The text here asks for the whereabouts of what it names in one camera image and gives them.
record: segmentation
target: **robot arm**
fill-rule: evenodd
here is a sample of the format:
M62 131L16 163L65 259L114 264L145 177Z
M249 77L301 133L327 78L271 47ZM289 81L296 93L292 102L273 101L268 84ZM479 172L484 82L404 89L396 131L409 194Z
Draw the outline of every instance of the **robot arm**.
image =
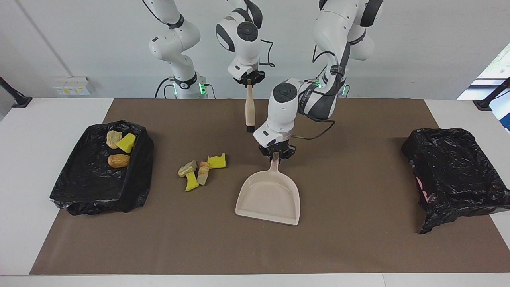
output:
M322 79L325 86L318 87L313 82L288 79L274 88L269 98L267 120L253 134L264 155L272 159L273 153L278 152L281 160L295 153L295 148L289 145L289 139L292 137L296 113L317 122L331 117L337 93L345 82L351 47L361 47L356 50L354 58L362 60L368 58L373 51L373 42L364 35L364 27L371 26L378 18L382 3L383 0L319 1L321 11L315 21L314 39L317 47L324 51L318 57L328 57L326 73Z
M205 78L195 71L191 58L182 52L200 41L200 31L184 19L173 0L143 1L151 13L170 28L150 42L151 53L171 65L178 98L199 98L204 94L201 84L205 83Z
M227 70L241 84L246 85L247 78L252 80L252 84L259 83L264 78L263 72L258 72L262 12L250 0L227 1L235 9L216 25L216 37L220 44L236 53Z

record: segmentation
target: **black trash bag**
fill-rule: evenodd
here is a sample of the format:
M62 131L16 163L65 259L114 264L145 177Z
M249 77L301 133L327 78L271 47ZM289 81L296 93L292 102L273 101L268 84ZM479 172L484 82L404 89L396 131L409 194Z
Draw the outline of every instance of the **black trash bag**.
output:
M510 209L510 191L475 141L464 129L418 129L402 146L413 168L427 217L420 231Z
M110 155L125 154L107 146L106 134L111 130L136 136L126 168L108 165ZM49 198L72 215L130 212L147 199L153 155L154 142L143 126L126 121L90 126L67 159Z

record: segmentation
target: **yellow sponge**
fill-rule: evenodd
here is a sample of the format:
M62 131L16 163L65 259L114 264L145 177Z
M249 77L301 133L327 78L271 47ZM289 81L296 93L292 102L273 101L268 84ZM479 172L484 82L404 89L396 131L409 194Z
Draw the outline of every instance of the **yellow sponge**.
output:
M128 133L121 140L117 142L117 146L126 153L130 153L135 145L136 136Z
M186 185L186 190L185 190L186 192L189 192L192 189L198 187L198 181L196 181L194 172L187 173L186 178L188 179L188 184Z
M223 169L226 167L225 153L221 156L207 157L207 163L210 169Z

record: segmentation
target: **dustpan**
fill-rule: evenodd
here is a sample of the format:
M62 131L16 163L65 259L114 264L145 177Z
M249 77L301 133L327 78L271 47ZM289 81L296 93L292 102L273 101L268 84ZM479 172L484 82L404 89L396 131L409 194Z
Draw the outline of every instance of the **dustpan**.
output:
M288 225L299 222L299 192L290 179L278 171L275 153L267 171L252 174L237 198L236 214Z

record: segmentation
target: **brown paper surface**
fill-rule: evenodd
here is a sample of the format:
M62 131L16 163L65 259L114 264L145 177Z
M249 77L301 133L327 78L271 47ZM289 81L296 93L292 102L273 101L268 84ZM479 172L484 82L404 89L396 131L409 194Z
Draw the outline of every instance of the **brown paper surface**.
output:
M256 101L257 124L267 101ZM145 206L73 217L61 210L31 274L275 274L510 272L489 216L419 235L425 211L400 147L438 127L423 100L342 99L317 140L292 139L280 171L299 188L296 227L235 215L237 196L269 161L245 131L243 100L115 100L105 123L143 125L155 142ZM294 134L327 127L302 115ZM206 186L185 193L178 169L227 154Z

